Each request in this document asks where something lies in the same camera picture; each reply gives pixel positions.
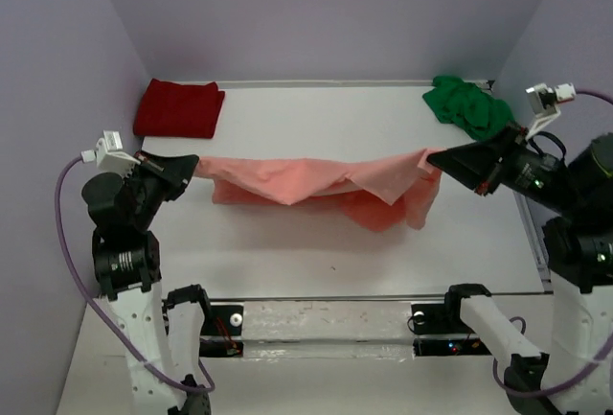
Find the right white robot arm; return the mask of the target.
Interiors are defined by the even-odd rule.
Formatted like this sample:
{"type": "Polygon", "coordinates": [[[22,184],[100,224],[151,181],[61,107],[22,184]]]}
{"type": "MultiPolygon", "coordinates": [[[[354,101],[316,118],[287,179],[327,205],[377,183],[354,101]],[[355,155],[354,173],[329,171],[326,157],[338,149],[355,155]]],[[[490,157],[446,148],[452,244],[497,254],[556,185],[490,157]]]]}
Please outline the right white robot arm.
{"type": "Polygon", "coordinates": [[[478,284],[451,286],[444,311],[484,342],[492,375],[519,414],[612,410],[612,137],[573,160],[540,149],[523,127],[432,153],[430,165],[479,196],[506,186],[553,212],[543,226],[553,291],[551,346],[542,351],[478,284]]]}

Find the pink t shirt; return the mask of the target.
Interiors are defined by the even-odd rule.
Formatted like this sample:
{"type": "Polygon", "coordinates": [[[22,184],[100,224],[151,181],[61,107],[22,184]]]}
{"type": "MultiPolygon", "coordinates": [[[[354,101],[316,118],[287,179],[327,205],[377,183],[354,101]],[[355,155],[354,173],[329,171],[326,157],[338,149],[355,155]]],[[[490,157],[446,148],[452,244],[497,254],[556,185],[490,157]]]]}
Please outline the pink t shirt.
{"type": "Polygon", "coordinates": [[[317,206],[383,232],[406,224],[420,230],[440,189],[431,150],[365,162],[321,159],[236,159],[202,156],[194,175],[214,182],[215,204],[317,206]]]}

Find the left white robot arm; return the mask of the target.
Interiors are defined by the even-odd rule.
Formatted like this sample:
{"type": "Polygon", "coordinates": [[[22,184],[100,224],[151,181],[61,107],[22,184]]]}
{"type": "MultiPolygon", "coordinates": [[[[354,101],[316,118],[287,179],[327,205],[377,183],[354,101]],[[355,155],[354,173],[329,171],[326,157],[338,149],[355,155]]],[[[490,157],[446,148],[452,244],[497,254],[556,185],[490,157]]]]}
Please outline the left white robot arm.
{"type": "Polygon", "coordinates": [[[136,414],[208,414],[214,385],[201,383],[200,329],[211,315],[199,285],[162,293],[159,242],[150,231],[160,206],[188,187],[198,158],[137,152],[124,173],[95,175],[81,196],[95,224],[94,271],[126,347],[136,414]]]}

